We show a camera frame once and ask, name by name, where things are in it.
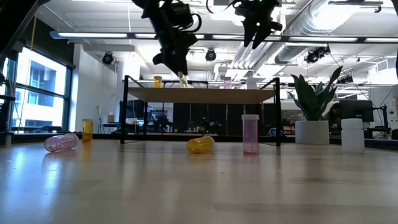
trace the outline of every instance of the table surface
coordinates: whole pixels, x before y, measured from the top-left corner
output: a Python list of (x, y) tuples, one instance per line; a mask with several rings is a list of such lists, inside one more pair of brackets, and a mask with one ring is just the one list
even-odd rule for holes
[(224, 90), (204, 88), (129, 88), (145, 102), (259, 104), (275, 95), (274, 90)]
[(398, 153), (94, 140), (0, 149), (0, 223), (397, 223)]

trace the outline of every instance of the window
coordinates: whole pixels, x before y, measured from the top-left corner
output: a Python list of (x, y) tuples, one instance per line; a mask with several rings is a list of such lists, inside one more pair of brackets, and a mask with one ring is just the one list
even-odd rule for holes
[(18, 55), (12, 126), (63, 126), (67, 74), (65, 66), (24, 48)]

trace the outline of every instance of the potted plant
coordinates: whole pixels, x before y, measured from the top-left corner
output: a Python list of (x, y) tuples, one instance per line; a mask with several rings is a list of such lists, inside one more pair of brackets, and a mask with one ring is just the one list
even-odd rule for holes
[(341, 69), (337, 68), (330, 77), (326, 88), (319, 83), (314, 90), (302, 75), (292, 75), (297, 92), (297, 100), (294, 95), (288, 94), (294, 99), (295, 104), (302, 110), (306, 121), (297, 121), (295, 124), (296, 143), (299, 144), (329, 144), (329, 124), (323, 120), (323, 112), (328, 103), (333, 99), (336, 88), (331, 86), (340, 76)]

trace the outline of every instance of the white plant pot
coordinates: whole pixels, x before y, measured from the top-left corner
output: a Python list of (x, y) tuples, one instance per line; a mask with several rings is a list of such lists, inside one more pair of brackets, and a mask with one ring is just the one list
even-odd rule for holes
[(295, 138), (297, 144), (329, 144), (329, 122), (297, 121)]

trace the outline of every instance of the shelf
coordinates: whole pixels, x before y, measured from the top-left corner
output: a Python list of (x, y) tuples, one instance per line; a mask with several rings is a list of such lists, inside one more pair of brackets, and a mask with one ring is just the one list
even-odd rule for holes
[(129, 93), (145, 102), (159, 103), (261, 103), (275, 95), (274, 90), (224, 90), (204, 88), (129, 88)]

